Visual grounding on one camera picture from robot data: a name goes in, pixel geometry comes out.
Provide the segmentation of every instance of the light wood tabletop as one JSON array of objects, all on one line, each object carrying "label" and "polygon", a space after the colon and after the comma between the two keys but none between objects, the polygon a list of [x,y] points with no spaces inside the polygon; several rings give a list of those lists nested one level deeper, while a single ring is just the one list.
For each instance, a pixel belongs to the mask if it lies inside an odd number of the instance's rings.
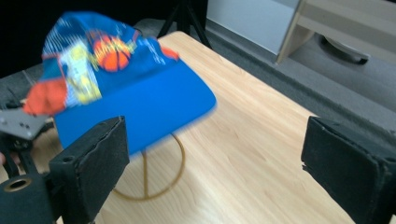
[{"label": "light wood tabletop", "polygon": [[[160,42],[205,81],[217,105],[134,156],[96,223],[353,223],[302,169],[311,112],[188,35]],[[56,130],[36,147],[58,153]]]}]

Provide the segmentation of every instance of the basketball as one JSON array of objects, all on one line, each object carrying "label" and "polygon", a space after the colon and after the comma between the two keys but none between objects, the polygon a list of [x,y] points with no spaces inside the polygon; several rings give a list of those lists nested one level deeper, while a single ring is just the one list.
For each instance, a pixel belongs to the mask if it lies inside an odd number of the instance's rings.
[{"label": "basketball", "polygon": [[102,35],[93,44],[98,65],[107,72],[117,72],[129,63],[131,53],[127,45],[115,36]]}]

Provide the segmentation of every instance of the gray carpet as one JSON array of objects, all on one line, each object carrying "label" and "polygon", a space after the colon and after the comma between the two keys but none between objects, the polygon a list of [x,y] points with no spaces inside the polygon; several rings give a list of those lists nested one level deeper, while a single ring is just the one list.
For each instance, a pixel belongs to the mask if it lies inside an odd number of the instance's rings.
[{"label": "gray carpet", "polygon": [[[135,28],[145,36],[157,36],[164,21],[145,19]],[[246,39],[227,33],[209,22],[206,35],[215,52],[248,71],[316,115],[347,127],[394,149],[396,143],[396,66],[370,59],[356,65],[354,59],[319,44],[315,35],[281,64],[274,55]],[[191,36],[199,40],[191,27]],[[42,75],[41,65],[0,79],[0,102],[22,99]]]}]

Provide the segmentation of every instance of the dark background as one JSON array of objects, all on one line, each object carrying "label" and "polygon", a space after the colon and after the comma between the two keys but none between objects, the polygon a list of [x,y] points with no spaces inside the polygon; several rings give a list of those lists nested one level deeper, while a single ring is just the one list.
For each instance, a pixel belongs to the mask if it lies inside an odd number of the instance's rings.
[{"label": "dark background", "polygon": [[[66,11],[89,10],[134,26],[146,18],[166,20],[177,0],[1,0],[0,77],[41,63],[45,38]],[[205,27],[207,0],[192,1]]]}]

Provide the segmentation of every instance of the black stand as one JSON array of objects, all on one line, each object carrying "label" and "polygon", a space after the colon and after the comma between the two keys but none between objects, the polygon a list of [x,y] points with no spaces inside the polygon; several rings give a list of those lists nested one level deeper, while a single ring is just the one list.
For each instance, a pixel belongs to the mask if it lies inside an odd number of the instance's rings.
[{"label": "black stand", "polygon": [[196,17],[192,6],[191,6],[191,0],[180,0],[178,5],[175,7],[173,10],[172,14],[169,16],[169,18],[166,20],[165,24],[163,25],[163,28],[161,29],[160,33],[158,34],[158,38],[166,35],[168,33],[169,28],[172,25],[172,22],[175,20],[175,17],[177,16],[177,29],[179,31],[182,31],[186,33],[187,35],[190,34],[190,24],[195,28],[195,31],[197,32],[199,38],[201,39],[201,42],[206,45],[208,48],[212,49],[210,46],[209,40],[207,39],[205,35],[205,31],[202,28],[200,22],[198,21],[198,18]]}]

